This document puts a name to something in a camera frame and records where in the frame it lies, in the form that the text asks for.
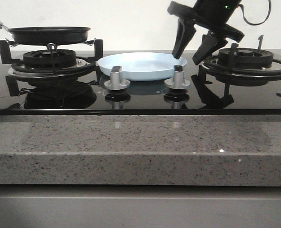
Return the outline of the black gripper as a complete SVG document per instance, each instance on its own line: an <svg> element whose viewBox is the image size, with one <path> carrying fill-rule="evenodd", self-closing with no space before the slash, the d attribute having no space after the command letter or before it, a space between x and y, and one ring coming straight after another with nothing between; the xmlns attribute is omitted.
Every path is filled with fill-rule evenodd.
<svg viewBox="0 0 281 228"><path fill-rule="evenodd" d="M227 21L239 6L239 0L197 0L193 7L172 1L167 9L178 17L176 40L172 55L179 59L196 33L195 25L210 30L203 35L202 43L193 56L198 65L213 52L226 46L226 38L241 41L244 34L229 26Z"/></svg>

